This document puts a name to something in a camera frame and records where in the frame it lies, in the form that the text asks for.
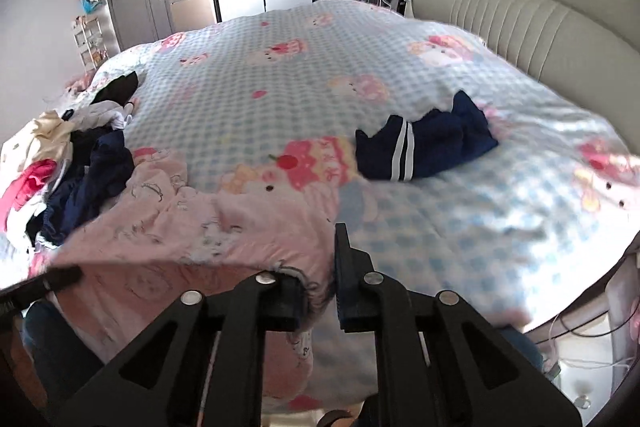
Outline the pink cartoon print pajama pants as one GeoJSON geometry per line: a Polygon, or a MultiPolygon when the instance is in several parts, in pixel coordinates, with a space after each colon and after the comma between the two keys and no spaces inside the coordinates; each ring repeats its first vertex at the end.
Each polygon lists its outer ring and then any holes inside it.
{"type": "Polygon", "coordinates": [[[303,324],[266,339],[262,392],[284,402],[312,372],[311,325],[331,299],[334,223],[324,209],[253,170],[216,193],[188,184],[178,152],[140,148],[115,205],[67,237],[52,265],[82,280],[54,295],[73,331],[108,362],[185,291],[231,291],[262,271],[297,277],[303,324]]]}

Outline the hot pink garment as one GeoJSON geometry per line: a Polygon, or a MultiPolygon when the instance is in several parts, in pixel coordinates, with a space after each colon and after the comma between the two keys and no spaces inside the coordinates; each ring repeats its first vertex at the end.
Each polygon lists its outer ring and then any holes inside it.
{"type": "Polygon", "coordinates": [[[20,210],[29,199],[50,181],[58,163],[51,158],[40,159],[29,165],[17,179],[12,181],[1,197],[1,231],[8,229],[9,213],[20,210]]]}

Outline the navy garment in pile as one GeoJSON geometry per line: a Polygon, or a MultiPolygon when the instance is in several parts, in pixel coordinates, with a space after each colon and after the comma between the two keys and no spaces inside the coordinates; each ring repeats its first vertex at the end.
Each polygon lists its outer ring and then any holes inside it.
{"type": "Polygon", "coordinates": [[[42,237],[55,247],[62,245],[73,231],[99,216],[104,202],[124,191],[134,172],[122,130],[103,126],[74,131],[70,144],[70,167],[43,212],[27,222],[26,233],[32,243],[42,237]]]}

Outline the cream white garment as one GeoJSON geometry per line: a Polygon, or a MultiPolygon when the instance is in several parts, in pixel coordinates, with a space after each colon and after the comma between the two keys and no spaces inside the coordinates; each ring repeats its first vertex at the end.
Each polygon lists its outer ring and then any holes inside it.
{"type": "Polygon", "coordinates": [[[64,120],[55,110],[48,110],[29,121],[17,140],[23,166],[45,159],[59,162],[70,145],[70,134],[74,129],[75,125],[64,120]]]}

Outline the folded navy white-striped garment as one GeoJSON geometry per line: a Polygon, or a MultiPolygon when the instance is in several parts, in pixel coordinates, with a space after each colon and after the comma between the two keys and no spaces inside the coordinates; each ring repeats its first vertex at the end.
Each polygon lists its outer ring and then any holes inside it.
{"type": "Polygon", "coordinates": [[[449,110],[433,108],[416,121],[392,115],[375,134],[355,132],[358,170],[378,181],[431,178],[498,145],[484,112],[462,90],[452,98],[449,110]]]}

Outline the black garment on bed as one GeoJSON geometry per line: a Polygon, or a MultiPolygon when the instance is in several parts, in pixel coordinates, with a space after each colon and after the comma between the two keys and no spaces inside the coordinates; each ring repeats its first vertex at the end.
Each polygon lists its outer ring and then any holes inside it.
{"type": "Polygon", "coordinates": [[[139,87],[139,78],[136,72],[122,75],[107,83],[93,98],[91,104],[101,102],[115,102],[125,106],[139,87]]]}

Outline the white storage shelf rack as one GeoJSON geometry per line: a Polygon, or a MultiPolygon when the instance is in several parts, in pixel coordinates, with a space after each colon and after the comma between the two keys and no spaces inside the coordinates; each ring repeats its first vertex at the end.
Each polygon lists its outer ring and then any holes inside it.
{"type": "Polygon", "coordinates": [[[99,19],[93,15],[76,17],[72,33],[84,71],[98,70],[110,57],[99,19]]]}

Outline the grey padded headboard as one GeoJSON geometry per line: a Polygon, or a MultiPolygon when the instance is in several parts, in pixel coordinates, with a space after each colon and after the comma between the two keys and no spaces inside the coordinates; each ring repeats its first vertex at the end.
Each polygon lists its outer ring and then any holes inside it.
{"type": "Polygon", "coordinates": [[[482,38],[638,150],[639,0],[411,0],[411,9],[482,38]]]}

